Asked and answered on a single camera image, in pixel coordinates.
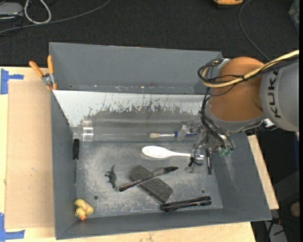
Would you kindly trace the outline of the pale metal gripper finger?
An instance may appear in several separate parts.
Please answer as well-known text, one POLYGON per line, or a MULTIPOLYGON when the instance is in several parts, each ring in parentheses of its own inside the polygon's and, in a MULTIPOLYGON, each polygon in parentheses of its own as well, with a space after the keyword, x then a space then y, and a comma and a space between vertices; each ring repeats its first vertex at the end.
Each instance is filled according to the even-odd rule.
POLYGON ((183 141, 185 137, 194 135, 194 122, 187 121, 182 123, 181 129, 178 132, 178 141, 183 141))
POLYGON ((189 157, 188 165, 184 168, 186 173, 198 173, 202 169, 204 164, 204 153, 200 150, 196 150, 189 157))

